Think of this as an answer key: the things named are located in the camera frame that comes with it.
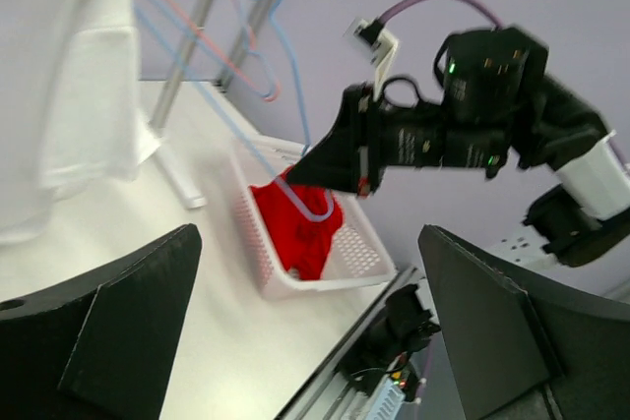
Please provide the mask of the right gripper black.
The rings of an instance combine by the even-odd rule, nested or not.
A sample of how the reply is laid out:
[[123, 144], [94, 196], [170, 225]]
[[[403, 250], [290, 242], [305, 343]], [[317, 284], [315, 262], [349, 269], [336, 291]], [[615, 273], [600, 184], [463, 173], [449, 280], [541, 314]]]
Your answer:
[[344, 90], [341, 119], [286, 173], [288, 184], [366, 197], [379, 189], [388, 167], [440, 164], [440, 106], [422, 96], [411, 76], [393, 76], [374, 92], [371, 83]]

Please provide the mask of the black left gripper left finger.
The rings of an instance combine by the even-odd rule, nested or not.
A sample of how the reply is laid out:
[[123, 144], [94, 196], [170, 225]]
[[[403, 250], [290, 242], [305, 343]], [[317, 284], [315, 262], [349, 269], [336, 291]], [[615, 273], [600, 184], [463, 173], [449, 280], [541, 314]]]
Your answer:
[[159, 418], [201, 250], [198, 227], [181, 225], [2, 302], [2, 418]]

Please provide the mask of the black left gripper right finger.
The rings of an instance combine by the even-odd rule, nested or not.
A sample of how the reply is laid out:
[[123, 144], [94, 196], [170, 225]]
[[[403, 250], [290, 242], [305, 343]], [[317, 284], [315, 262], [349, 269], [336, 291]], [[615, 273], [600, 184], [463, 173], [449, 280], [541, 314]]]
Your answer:
[[629, 307], [436, 225], [419, 252], [469, 419], [626, 419]]

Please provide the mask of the red t shirt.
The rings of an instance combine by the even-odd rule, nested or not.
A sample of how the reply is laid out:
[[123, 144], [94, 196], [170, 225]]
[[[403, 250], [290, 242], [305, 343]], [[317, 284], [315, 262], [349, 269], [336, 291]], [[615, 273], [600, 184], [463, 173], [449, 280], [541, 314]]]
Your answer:
[[269, 236], [286, 271], [302, 280], [318, 280], [331, 252], [335, 233], [344, 225], [337, 201], [321, 222], [311, 221], [275, 183], [249, 188], [265, 222]]

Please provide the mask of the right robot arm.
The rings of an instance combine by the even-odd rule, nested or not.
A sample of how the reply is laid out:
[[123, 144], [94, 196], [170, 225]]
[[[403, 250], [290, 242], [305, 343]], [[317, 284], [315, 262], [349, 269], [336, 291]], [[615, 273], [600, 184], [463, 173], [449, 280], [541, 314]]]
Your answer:
[[480, 169], [492, 179], [514, 151], [521, 169], [545, 165], [559, 180], [525, 225], [560, 264], [587, 265], [629, 234], [629, 171], [599, 114], [546, 73], [547, 57], [517, 27], [452, 33], [433, 62], [440, 102], [404, 106], [384, 86], [347, 87], [332, 129], [286, 181], [367, 196], [389, 167]]

